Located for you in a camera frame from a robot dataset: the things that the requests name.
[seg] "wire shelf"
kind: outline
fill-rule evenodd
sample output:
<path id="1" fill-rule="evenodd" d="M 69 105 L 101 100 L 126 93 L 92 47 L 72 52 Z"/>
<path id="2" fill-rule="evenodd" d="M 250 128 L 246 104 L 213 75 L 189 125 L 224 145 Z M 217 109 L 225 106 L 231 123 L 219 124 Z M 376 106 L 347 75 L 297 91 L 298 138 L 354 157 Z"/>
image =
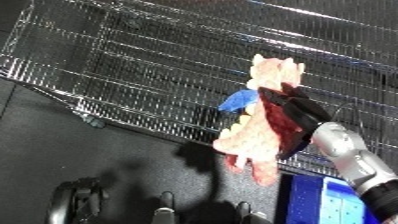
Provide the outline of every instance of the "wire shelf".
<path id="1" fill-rule="evenodd" d="M 31 0 L 0 76 L 75 112 L 210 144 L 237 118 L 217 106 L 245 88 L 251 58 L 294 57 L 307 65 L 304 91 L 331 113 L 355 105 L 338 121 L 357 130 L 357 108 L 369 148 L 398 171 L 398 21 L 361 8 L 334 15 L 336 3 L 272 2 Z M 337 175 L 312 147 L 280 165 Z"/>

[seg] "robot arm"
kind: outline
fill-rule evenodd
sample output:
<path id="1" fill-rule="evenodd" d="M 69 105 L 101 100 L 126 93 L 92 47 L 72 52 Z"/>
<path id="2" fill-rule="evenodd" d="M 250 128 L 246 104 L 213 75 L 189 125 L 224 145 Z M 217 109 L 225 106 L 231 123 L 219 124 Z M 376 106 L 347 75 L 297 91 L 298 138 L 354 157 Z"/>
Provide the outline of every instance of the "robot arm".
<path id="1" fill-rule="evenodd" d="M 313 141 L 379 221 L 398 223 L 398 177 L 368 150 L 359 134 L 332 122 L 328 113 L 298 88 L 283 84 L 283 92 L 263 88 L 260 94 L 282 107 L 284 114 L 302 128 L 302 142 L 310 142 L 308 138 Z"/>

